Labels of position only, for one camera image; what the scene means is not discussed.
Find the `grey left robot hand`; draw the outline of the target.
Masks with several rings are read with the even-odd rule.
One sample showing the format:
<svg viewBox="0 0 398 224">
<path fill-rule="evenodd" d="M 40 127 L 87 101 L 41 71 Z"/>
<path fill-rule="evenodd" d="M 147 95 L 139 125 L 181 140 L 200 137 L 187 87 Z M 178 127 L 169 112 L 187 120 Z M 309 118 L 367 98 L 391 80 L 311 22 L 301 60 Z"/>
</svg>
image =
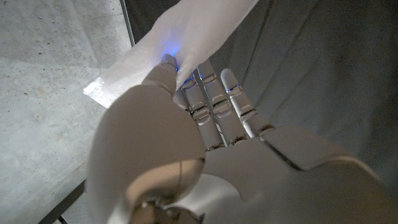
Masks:
<svg viewBox="0 0 398 224">
<path fill-rule="evenodd" d="M 377 175 L 339 145 L 269 124 L 231 70 L 176 90 L 169 54 L 103 115 L 85 182 L 95 223 L 396 223 Z"/>
</svg>

